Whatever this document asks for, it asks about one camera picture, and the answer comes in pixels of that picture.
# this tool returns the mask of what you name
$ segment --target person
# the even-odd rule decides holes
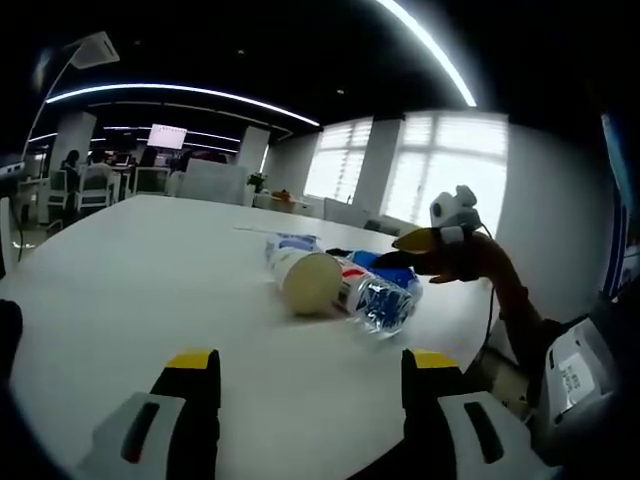
[[[60,165],[60,170],[67,172],[67,193],[70,194],[77,192],[80,184],[80,175],[77,168],[79,158],[80,153],[77,150],[71,150]]]

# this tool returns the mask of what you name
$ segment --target window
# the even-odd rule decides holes
[[[476,209],[495,234],[507,181],[507,127],[504,117],[469,114],[415,114],[405,121],[383,213],[431,225],[429,207],[458,185],[475,193]]]
[[[305,195],[351,202],[372,123],[369,118],[324,129],[311,162]]]

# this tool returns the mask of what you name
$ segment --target white chair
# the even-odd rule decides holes
[[[167,191],[171,169],[164,167],[138,167],[133,183],[133,195],[164,195]]]
[[[176,197],[180,191],[180,185],[182,185],[182,179],[184,178],[184,172],[173,172],[167,181],[167,195],[169,197]]]
[[[244,186],[244,201],[242,204],[245,207],[253,207],[253,198],[256,195],[256,188],[253,185],[245,185]]]
[[[64,208],[69,198],[67,172],[54,170],[49,175],[49,199],[47,206]]]
[[[324,219],[330,222],[364,228],[371,216],[371,212],[358,205],[349,205],[332,198],[324,199]]]
[[[192,158],[178,189],[178,197],[244,205],[247,169]]]
[[[113,185],[109,177],[104,175],[88,176],[90,168],[85,169],[80,175],[78,189],[78,211],[83,208],[103,208],[112,203]]]

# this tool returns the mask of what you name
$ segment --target ceiling light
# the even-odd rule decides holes
[[[105,130],[151,130],[151,127],[104,127]],[[229,140],[230,142],[240,143],[237,138],[223,137],[221,135],[213,135],[212,133],[194,132],[187,130],[190,135],[202,135],[203,137],[219,138],[221,140]]]
[[[56,135],[57,135],[57,133],[55,133],[55,132],[54,132],[54,133],[48,133],[48,134],[43,135],[43,136],[41,136],[41,137],[36,137],[36,138],[32,138],[32,139],[30,139],[30,140],[29,140],[29,143],[31,143],[31,142],[37,142],[38,140],[43,140],[43,139],[45,139],[45,138],[49,138],[49,137],[55,137]]]
[[[221,137],[220,135],[212,135],[210,133],[192,132],[191,130],[187,130],[187,133],[191,135],[202,135],[203,137],[219,138],[221,140],[229,140],[230,142],[240,143],[240,140],[238,140],[237,138]]]
[[[436,57],[436,60],[440,63],[442,68],[444,68],[445,72],[451,77],[453,83],[455,83],[456,87],[460,91],[460,94],[464,98],[465,102],[469,107],[477,106],[476,101],[473,99],[473,95],[471,95],[471,91],[462,80],[462,77],[456,70],[456,67],[453,66],[449,57],[442,51],[440,46],[436,43],[431,35],[429,35],[424,28],[420,26],[420,24],[413,18],[407,11],[398,5],[393,0],[375,0],[380,5],[389,10],[398,20],[405,24],[405,26],[411,30],[416,37],[429,49],[429,51]]]
[[[223,152],[238,153],[237,150],[229,150],[228,148],[212,147],[211,145],[200,145],[199,143],[184,142],[183,145],[189,145],[190,147],[212,148],[214,150],[222,150]]]
[[[119,83],[115,85],[100,85],[97,87],[89,87],[89,88],[81,88],[80,90],[73,90],[71,92],[63,93],[60,95],[56,95],[54,97],[48,98],[46,103],[54,103],[60,100],[64,100],[70,97],[76,97],[78,95],[84,95],[87,93],[94,92],[102,92],[105,90],[129,90],[134,88],[150,88],[150,89],[160,89],[160,90],[178,90],[183,92],[193,92],[193,93],[203,93],[206,95],[214,95],[217,97],[228,98],[230,100],[237,100],[239,102],[249,103],[251,105],[255,105],[257,107],[262,107],[267,110],[272,110],[274,112],[282,113],[283,115],[287,115],[289,117],[297,118],[303,122],[306,122],[314,127],[319,127],[320,124],[314,120],[303,117],[302,115],[298,115],[293,112],[289,112],[283,108],[276,107],[274,105],[269,105],[268,103],[260,102],[258,100],[253,100],[247,97],[241,97],[240,95],[234,95],[232,93],[226,92],[218,92],[216,90],[207,90],[206,88],[195,88],[195,87],[187,87],[184,85],[164,85],[160,83]]]

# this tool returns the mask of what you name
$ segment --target pillar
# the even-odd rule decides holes
[[[86,163],[95,126],[96,117],[89,113],[79,112],[65,116],[58,124],[58,135],[53,144],[49,171],[59,170],[71,150],[78,150],[80,153],[80,165]]]
[[[242,137],[240,151],[236,155],[235,164],[245,167],[248,174],[260,171],[262,159],[267,152],[271,132],[255,127],[247,127]]]
[[[394,118],[376,120],[371,127],[353,203],[374,215],[382,209],[402,124],[401,119]]]

